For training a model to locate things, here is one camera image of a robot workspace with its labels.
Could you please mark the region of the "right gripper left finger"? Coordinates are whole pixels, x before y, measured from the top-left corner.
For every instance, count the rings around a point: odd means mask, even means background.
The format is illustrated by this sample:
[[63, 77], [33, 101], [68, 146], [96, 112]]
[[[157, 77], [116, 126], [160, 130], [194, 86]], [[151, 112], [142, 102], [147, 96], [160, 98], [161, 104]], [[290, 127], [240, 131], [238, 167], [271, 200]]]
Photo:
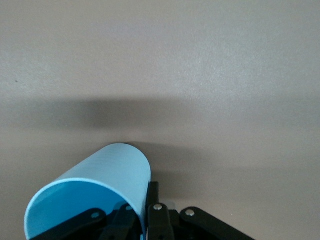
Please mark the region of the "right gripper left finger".
[[106, 214], [98, 208], [87, 210], [57, 226], [55, 240], [143, 240], [139, 217], [128, 204]]

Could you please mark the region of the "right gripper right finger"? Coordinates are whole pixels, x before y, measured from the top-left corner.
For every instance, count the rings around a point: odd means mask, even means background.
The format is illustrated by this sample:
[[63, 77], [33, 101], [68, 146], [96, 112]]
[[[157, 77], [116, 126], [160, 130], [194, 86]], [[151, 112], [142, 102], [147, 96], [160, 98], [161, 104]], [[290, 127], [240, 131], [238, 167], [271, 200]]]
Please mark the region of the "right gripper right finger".
[[149, 240], [251, 240], [247, 234], [198, 207], [181, 212], [159, 200], [159, 183], [148, 185], [146, 196], [147, 238]]

